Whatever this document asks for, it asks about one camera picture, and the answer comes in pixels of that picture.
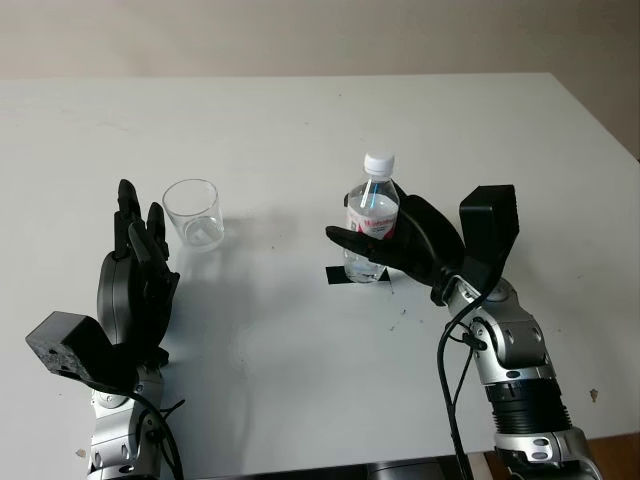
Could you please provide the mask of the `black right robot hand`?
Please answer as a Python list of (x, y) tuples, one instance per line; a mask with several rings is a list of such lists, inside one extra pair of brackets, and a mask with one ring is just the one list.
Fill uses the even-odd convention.
[(464, 244), (452, 223), (417, 195), (400, 195), (399, 213), (391, 238), (378, 240), (342, 227), (325, 228), (327, 237), (348, 251), (400, 270), (431, 288), (430, 298), (446, 304), (445, 290), (464, 259)]

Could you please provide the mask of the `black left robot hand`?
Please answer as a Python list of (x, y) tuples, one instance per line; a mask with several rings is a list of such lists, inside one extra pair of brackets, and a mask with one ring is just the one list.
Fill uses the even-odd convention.
[(116, 350), (138, 364), (163, 367), (160, 347), (172, 312), (180, 275), (169, 269), (164, 210), (152, 203), (141, 213), (136, 189), (118, 186), (114, 250), (103, 260), (97, 292), (98, 322)]

